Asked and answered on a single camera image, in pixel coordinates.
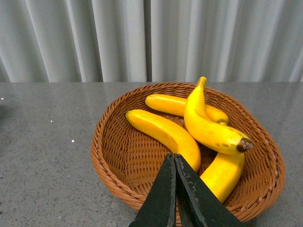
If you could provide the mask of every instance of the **yellow banana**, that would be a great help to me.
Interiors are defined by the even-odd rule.
[[[186,98],[163,94],[152,94],[145,98],[145,103],[151,109],[184,117],[184,107],[186,104]],[[211,121],[219,124],[228,125],[228,116],[222,110],[219,110],[207,104],[205,105],[205,109]]]
[[[204,88],[207,79],[201,77],[187,98],[184,123],[194,139],[220,153],[238,155],[252,147],[248,136],[227,125],[212,122],[205,111]]]
[[[200,178],[217,199],[223,203],[239,181],[244,162],[244,153],[239,155],[217,153],[212,164],[202,173]]]
[[[137,130],[161,142],[175,154],[181,154],[196,172],[201,165],[201,153],[197,142],[181,126],[171,120],[145,110],[135,109],[125,114],[128,122]]]

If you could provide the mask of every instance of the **white curtain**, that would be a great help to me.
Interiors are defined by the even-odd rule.
[[[0,82],[303,81],[303,0],[0,0]]]

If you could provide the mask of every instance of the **woven basket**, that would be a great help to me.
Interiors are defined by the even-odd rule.
[[[154,111],[145,104],[144,98],[150,94],[187,98],[194,88],[195,84],[176,82],[134,89],[110,104],[96,125],[91,144],[93,166],[111,193],[136,211],[144,203],[165,155],[170,151],[133,128],[125,113],[143,109],[184,127],[182,117]],[[229,125],[246,133],[253,143],[253,148],[246,152],[241,178],[224,202],[240,221],[248,221],[270,207],[282,192],[285,165],[281,152],[269,133],[232,97],[206,87],[205,102],[227,113]],[[202,159],[199,174],[202,174],[216,152],[199,146]],[[178,211],[177,226],[181,226]]]

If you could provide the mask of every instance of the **banana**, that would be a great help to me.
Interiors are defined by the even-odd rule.
[[[244,163],[244,153],[239,155],[217,153],[214,161],[200,178],[217,199],[223,203],[239,181]]]
[[[181,126],[171,120],[145,110],[134,109],[125,114],[128,122],[137,130],[161,142],[175,154],[181,154],[194,171],[201,164],[197,142]]]
[[[187,131],[206,147],[228,155],[238,155],[252,147],[248,136],[227,125],[212,122],[205,111],[204,88],[207,79],[201,77],[187,98],[184,123]]]
[[[145,103],[151,109],[184,117],[184,107],[186,104],[186,98],[163,94],[152,94],[145,98]],[[205,109],[207,116],[211,121],[219,124],[228,125],[228,116],[222,110],[219,110],[207,104],[205,105]]]

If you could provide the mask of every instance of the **banana tip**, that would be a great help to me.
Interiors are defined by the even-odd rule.
[[[196,86],[197,87],[205,87],[206,82],[207,82],[206,77],[200,77]]]
[[[125,113],[126,118],[127,118],[131,113],[132,113],[131,110],[127,111],[127,112]]]
[[[239,152],[245,152],[251,148],[252,148],[252,143],[248,138],[242,138],[237,146],[237,150]]]
[[[225,119],[219,119],[219,120],[217,120],[217,123],[222,124],[222,125],[228,125],[228,121]]]

